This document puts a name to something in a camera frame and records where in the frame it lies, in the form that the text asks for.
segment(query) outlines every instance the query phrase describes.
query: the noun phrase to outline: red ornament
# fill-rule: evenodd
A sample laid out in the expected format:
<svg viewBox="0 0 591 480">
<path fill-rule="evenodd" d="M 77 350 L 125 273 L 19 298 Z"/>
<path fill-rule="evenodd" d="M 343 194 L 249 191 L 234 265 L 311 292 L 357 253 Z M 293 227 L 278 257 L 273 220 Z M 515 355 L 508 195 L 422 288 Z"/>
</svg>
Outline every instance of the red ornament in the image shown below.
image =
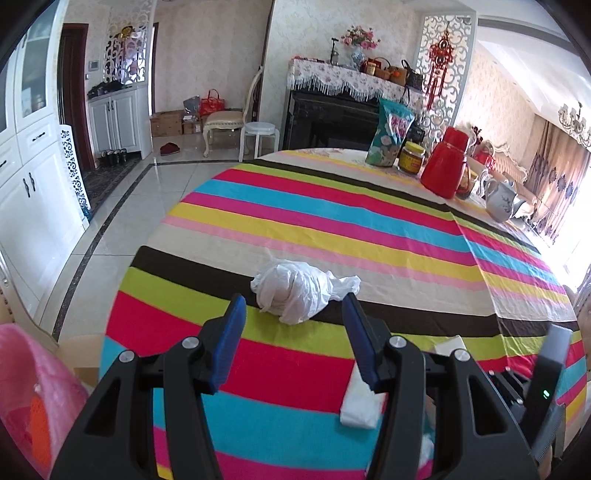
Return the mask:
<svg viewBox="0 0 591 480">
<path fill-rule="evenodd" d="M 454 48 L 449 40 L 449 23 L 443 36 L 429 48 L 429 60 L 431 60 L 431 73 L 429 77 L 429 85 L 427 86 L 427 95 L 429 100 L 427 102 L 427 110 L 433 106 L 435 97 L 440 97 L 443 91 L 443 83 L 445 82 L 445 75 L 447 73 L 447 66 L 453 62 Z"/>
</svg>

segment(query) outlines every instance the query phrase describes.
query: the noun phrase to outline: doormat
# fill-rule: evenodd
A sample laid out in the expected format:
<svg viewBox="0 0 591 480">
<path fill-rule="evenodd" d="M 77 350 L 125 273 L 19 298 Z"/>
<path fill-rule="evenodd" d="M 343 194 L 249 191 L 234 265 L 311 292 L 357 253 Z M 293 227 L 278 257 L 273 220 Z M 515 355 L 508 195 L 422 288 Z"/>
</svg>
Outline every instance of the doormat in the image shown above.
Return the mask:
<svg viewBox="0 0 591 480">
<path fill-rule="evenodd" d="M 90 202 L 90 218 L 94 217 L 96 210 L 107 199 L 121 180 L 131 172 L 141 160 L 141 154 L 128 154 L 126 163 L 120 163 L 113 167 L 99 167 L 94 171 L 84 172 L 82 180 L 86 195 Z"/>
</svg>

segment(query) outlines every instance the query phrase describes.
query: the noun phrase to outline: white teapot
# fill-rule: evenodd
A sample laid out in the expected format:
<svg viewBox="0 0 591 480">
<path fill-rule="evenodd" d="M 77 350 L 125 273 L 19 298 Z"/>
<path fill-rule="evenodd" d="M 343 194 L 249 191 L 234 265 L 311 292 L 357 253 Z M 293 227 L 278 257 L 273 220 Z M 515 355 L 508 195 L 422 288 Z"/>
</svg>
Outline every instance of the white teapot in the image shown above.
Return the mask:
<svg viewBox="0 0 591 480">
<path fill-rule="evenodd" d="M 486 198 L 486 211 L 497 222 L 505 222 L 513 217 L 519 207 L 526 202 L 525 199 L 515 202 L 517 192 L 513 188 L 514 182 L 496 179 L 487 179 L 484 188 Z"/>
</svg>

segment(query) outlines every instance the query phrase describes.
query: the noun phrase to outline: glass cabinet door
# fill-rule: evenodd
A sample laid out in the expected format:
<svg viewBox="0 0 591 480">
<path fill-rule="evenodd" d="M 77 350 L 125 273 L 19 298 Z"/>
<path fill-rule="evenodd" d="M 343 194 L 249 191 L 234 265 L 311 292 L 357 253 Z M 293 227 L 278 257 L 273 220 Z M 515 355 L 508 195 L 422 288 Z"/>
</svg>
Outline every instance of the glass cabinet door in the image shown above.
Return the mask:
<svg viewBox="0 0 591 480">
<path fill-rule="evenodd" d="M 42 109 L 47 105 L 47 55 L 50 44 L 51 28 L 59 2 L 53 2 L 45 10 L 21 40 L 20 47 L 25 49 L 22 63 L 21 117 Z"/>
<path fill-rule="evenodd" d="M 6 105 L 8 63 L 9 62 L 6 62 L 6 65 L 0 72 L 0 134 L 5 132 L 8 128 L 8 112 Z"/>
</svg>

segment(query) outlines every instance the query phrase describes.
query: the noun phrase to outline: flower vase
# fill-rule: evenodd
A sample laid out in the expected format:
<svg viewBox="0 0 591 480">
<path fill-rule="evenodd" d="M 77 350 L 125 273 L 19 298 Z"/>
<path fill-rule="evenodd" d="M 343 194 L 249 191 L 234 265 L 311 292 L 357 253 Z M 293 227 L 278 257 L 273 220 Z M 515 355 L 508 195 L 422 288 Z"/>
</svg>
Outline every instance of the flower vase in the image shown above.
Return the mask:
<svg viewBox="0 0 591 480">
<path fill-rule="evenodd" d="M 353 65 L 355 66 L 355 68 L 357 68 L 358 71 L 361 70 L 361 65 L 363 62 L 365 62 L 365 60 L 365 53 L 363 53 L 361 45 L 353 46 L 353 51 L 351 52 L 351 61 L 353 62 Z"/>
</svg>

